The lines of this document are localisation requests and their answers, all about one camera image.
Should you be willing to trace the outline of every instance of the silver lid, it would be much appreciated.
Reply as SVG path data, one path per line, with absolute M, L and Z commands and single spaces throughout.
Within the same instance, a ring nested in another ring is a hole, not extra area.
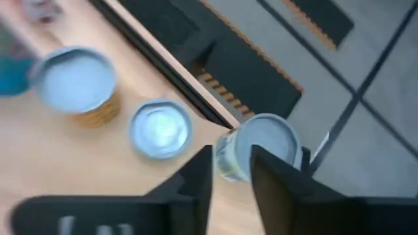
M 190 145 L 191 118 L 177 102 L 154 99 L 132 118 L 129 135 L 135 149 L 153 159 L 170 159 Z
M 280 116 L 257 114 L 240 128 L 235 145 L 237 161 L 249 176 L 251 146 L 259 145 L 286 163 L 300 169 L 302 149 L 295 130 Z
M 107 101 L 116 87 L 111 62 L 90 48 L 71 46 L 47 55 L 34 69 L 43 101 L 66 113 L 84 113 Z

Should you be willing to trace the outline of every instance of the cylindrical can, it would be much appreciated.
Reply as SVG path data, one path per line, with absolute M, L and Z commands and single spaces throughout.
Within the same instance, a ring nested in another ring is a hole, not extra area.
M 60 11 L 54 0 L 23 0 L 22 7 L 31 21 L 43 24 L 54 21 Z
M 29 48 L 0 19 L 0 95 L 16 95 L 29 87 L 35 62 Z
M 294 129 L 277 115 L 257 114 L 216 142 L 213 154 L 218 173 L 228 181 L 250 181 L 252 145 L 300 170 L 302 149 Z
M 129 126 L 133 147 L 151 159 L 178 156 L 190 145 L 190 115 L 177 102 L 152 99 L 139 106 Z
M 100 127 L 120 112 L 114 68 L 95 50 L 62 48 L 35 65 L 33 74 L 42 100 L 83 127 Z

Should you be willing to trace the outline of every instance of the table surface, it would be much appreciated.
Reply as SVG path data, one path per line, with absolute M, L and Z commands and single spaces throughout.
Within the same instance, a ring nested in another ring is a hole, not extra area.
M 0 1 L 0 17 L 39 56 L 60 47 L 84 45 L 105 53 L 117 70 L 121 114 L 98 129 L 81 129 L 43 105 L 33 91 L 0 99 L 0 234 L 8 234 L 8 213 L 36 195 L 143 195 L 175 173 L 198 150 L 227 131 L 204 120 L 153 67 L 126 43 L 85 0 L 61 0 L 64 15 L 49 25 L 25 21 L 11 1 Z M 142 102 L 157 97 L 182 101 L 193 119 L 193 141 L 181 156 L 151 161 L 134 152 L 129 118 Z M 251 185 L 214 176 L 209 234 L 262 234 Z

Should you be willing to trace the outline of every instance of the floor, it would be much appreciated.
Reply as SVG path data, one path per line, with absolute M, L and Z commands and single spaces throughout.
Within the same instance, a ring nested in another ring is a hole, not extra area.
M 315 153 L 316 180 L 346 195 L 417 196 L 416 1 L 335 0 L 355 24 L 338 50 L 282 0 L 263 0 L 270 11 L 257 0 L 207 1 L 304 88 L 289 121 Z

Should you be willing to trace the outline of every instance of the gold can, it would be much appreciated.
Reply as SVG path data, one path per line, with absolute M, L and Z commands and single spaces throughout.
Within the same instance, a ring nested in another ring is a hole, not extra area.
M 34 70 L 42 100 L 82 127 L 100 127 L 121 109 L 111 62 L 90 48 L 68 47 L 47 55 Z

